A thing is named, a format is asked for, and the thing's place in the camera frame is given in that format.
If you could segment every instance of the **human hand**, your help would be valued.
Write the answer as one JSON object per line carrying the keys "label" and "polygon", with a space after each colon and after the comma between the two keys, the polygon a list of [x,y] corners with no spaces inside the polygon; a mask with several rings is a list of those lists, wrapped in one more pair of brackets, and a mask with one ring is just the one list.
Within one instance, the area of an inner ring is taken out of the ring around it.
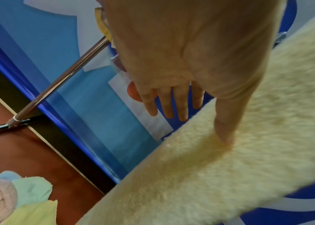
{"label": "human hand", "polygon": [[234,141],[246,105],[262,80],[285,0],[107,0],[109,28],[119,56],[148,112],[156,89],[167,118],[171,91],[181,121],[204,90],[217,98],[215,131]]}

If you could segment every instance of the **yellow fabric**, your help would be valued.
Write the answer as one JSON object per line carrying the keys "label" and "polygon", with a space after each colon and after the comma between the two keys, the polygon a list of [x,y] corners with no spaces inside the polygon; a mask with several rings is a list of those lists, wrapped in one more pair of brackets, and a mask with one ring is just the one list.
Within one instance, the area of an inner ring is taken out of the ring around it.
{"label": "yellow fabric", "polygon": [[215,100],[167,138],[79,225],[214,225],[315,182],[315,19],[272,51],[233,149]]}
{"label": "yellow fabric", "polygon": [[44,201],[17,208],[3,225],[56,225],[57,201]]}
{"label": "yellow fabric", "polygon": [[99,30],[103,33],[103,35],[112,42],[112,35],[110,34],[109,29],[104,25],[102,22],[102,8],[95,8],[94,9],[94,16],[96,17],[97,25]]}

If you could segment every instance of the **cream plush fabric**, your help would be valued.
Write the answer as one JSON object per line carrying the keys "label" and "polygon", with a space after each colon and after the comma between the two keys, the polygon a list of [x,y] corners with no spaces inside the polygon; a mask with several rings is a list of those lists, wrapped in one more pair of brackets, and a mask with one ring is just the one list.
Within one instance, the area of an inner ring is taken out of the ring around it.
{"label": "cream plush fabric", "polygon": [[150,154],[79,225],[214,225],[315,182],[315,19],[272,51],[232,150],[214,101]]}

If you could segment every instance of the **light blue panel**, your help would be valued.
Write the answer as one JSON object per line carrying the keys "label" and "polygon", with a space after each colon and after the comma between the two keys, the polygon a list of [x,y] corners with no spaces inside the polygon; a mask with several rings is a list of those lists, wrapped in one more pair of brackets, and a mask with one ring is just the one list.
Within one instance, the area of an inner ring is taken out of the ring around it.
{"label": "light blue panel", "polygon": [[[44,77],[25,74],[38,91],[48,86],[79,58],[77,21],[37,10],[23,0],[0,0],[0,24],[26,53]],[[115,72],[111,67],[89,72],[80,71],[59,93],[88,128],[128,170],[132,170],[159,142],[156,142],[107,83]],[[49,103],[69,126],[82,137],[85,131],[77,127],[59,98]],[[93,151],[99,151],[94,144]]]}

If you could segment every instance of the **dark blue edge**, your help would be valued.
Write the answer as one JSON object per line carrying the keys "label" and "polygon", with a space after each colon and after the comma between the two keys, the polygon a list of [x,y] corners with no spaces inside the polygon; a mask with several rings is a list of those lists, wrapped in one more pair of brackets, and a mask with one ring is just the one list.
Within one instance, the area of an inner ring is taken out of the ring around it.
{"label": "dark blue edge", "polygon": [[[25,55],[24,52],[20,49],[20,47],[16,44],[16,42],[8,35],[8,33],[5,31],[5,29],[0,25],[0,32],[2,34],[2,37],[6,37],[6,41],[9,41],[12,46],[14,46],[18,51],[17,54],[22,53],[21,57],[26,58],[26,61],[29,59]],[[34,99],[35,96],[39,94],[39,92],[34,88],[34,86],[25,78],[23,73],[17,68],[17,66],[9,59],[9,57],[3,52],[3,50],[0,48],[0,71],[7,77],[7,79],[10,80],[27,98],[30,100]],[[60,102],[63,102],[67,105],[67,109],[71,109],[71,107],[67,104],[67,102],[63,99],[63,97],[59,94],[57,94],[56,97],[61,98]],[[122,180],[127,174],[127,170],[118,162],[118,160],[112,155],[112,153],[106,149],[104,152],[105,156],[109,156],[111,164],[111,168],[115,168],[116,170],[116,176],[112,171],[110,171],[109,167],[106,166],[106,164],[101,161],[82,141],[81,139],[75,134],[73,130],[70,129],[67,123],[63,121],[63,119],[56,113],[56,111],[47,103],[43,102],[38,107],[50,120],[52,120],[62,131],[65,133],[70,139],[93,161],[95,164],[97,164],[101,170],[103,170],[115,183],[118,183],[120,180]],[[87,125],[82,121],[82,119],[77,115],[77,113],[72,110],[70,114],[76,115],[76,122],[80,123],[80,126]]]}

